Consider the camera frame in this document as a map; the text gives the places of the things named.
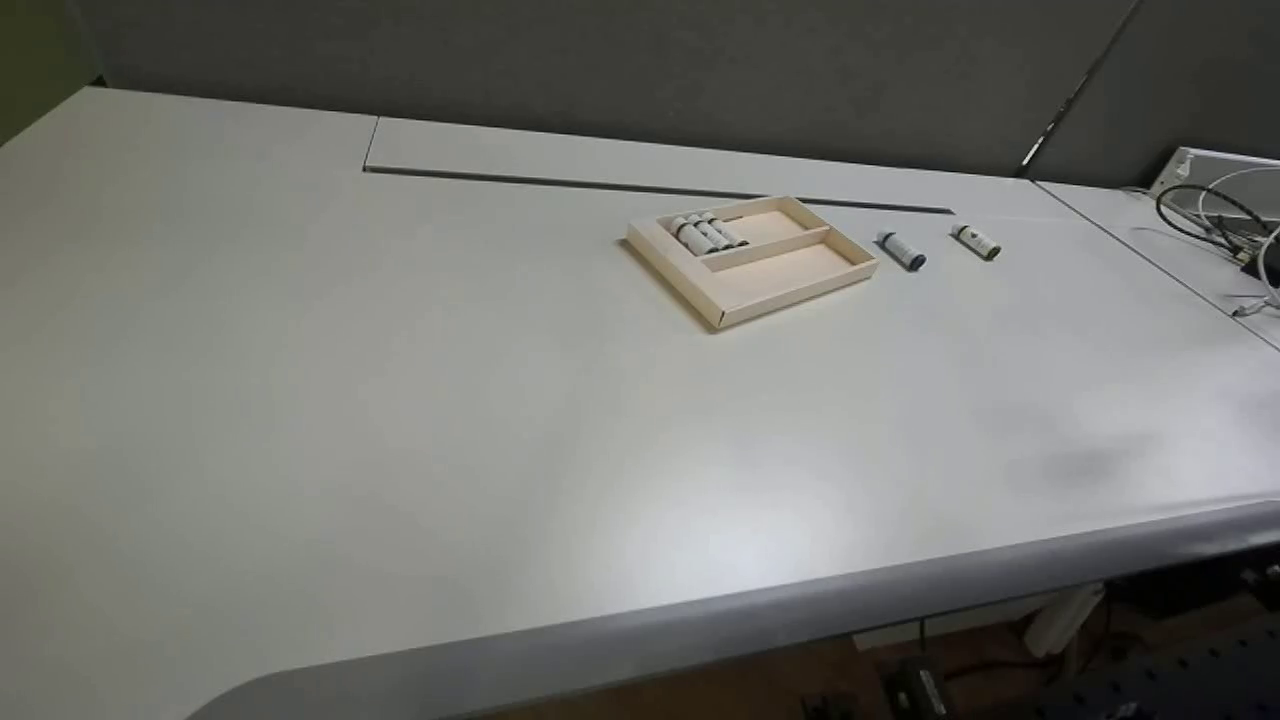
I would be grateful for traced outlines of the battery with green band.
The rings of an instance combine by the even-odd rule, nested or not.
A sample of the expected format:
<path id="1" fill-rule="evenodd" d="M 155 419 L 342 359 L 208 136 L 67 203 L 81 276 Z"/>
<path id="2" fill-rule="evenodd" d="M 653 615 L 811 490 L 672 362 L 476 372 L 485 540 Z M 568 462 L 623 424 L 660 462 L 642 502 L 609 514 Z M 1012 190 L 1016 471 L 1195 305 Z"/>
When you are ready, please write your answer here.
<path id="1" fill-rule="evenodd" d="M 708 253 L 724 253 L 727 247 L 706 215 L 692 215 L 692 228 L 706 236 Z"/>

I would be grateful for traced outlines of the battery with blue band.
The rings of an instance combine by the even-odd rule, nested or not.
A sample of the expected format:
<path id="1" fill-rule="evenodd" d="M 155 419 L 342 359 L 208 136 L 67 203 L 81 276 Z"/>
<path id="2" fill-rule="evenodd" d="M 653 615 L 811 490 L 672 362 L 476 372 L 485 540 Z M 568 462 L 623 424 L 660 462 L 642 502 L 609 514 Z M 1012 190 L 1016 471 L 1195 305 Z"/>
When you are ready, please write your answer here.
<path id="1" fill-rule="evenodd" d="M 881 232 L 876 241 L 903 272 L 919 272 L 926 268 L 926 253 L 909 247 L 897 232 Z"/>

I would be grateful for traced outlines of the battery in tray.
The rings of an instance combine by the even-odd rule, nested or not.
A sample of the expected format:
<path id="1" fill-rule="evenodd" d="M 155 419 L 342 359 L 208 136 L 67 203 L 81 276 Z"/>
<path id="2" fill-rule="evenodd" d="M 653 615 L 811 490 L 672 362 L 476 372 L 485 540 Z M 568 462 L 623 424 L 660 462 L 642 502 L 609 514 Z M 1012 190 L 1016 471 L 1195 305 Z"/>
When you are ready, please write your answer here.
<path id="1" fill-rule="evenodd" d="M 719 215 L 708 213 L 708 224 L 724 236 L 727 247 L 745 247 L 748 241 L 731 232 Z"/>

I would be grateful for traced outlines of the light wooden divided tray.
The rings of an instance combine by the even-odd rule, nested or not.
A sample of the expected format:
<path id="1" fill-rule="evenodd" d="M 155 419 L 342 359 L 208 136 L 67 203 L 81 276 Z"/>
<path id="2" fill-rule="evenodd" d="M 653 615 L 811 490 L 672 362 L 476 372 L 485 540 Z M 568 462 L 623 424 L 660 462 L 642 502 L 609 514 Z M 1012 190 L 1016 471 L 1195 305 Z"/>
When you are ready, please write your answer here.
<path id="1" fill-rule="evenodd" d="M 745 247 L 692 257 L 672 224 L 708 213 L 637 220 L 623 245 L 708 326 L 741 326 L 774 310 L 846 290 L 876 276 L 881 259 L 794 197 L 714 208 Z"/>

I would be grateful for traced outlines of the grey desk cover strip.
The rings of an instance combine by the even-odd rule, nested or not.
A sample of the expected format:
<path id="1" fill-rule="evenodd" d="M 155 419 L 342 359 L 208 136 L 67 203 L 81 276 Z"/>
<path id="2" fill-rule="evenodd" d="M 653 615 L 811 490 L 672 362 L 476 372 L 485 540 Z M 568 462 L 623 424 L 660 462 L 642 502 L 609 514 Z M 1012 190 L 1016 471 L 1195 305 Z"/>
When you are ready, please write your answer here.
<path id="1" fill-rule="evenodd" d="M 401 175 L 632 187 L 724 200 L 798 197 L 829 208 L 876 208 L 919 215 L 958 213 L 949 178 L 931 173 L 441 121 L 380 121 L 366 169 Z"/>

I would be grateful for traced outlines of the grey partition panel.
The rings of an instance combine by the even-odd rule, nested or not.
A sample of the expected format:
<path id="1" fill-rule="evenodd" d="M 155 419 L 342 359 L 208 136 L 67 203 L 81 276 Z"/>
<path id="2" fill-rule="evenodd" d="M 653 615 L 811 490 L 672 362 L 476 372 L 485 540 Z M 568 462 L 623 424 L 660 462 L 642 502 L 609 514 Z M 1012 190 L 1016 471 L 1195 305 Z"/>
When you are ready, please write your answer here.
<path id="1" fill-rule="evenodd" d="M 1280 151 L 1280 0 L 67 0 L 117 88 L 1140 183 Z"/>

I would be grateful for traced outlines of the white box device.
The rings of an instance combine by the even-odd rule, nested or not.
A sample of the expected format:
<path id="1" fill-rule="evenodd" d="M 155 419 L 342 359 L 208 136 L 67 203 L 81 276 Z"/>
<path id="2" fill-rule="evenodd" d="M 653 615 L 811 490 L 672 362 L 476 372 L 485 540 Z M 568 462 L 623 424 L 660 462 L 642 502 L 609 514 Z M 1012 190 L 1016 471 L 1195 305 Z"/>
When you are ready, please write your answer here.
<path id="1" fill-rule="evenodd" d="M 1236 200 L 1264 200 L 1280 187 L 1280 161 L 1226 149 L 1181 145 L 1153 178 L 1157 190 L 1227 190 Z"/>

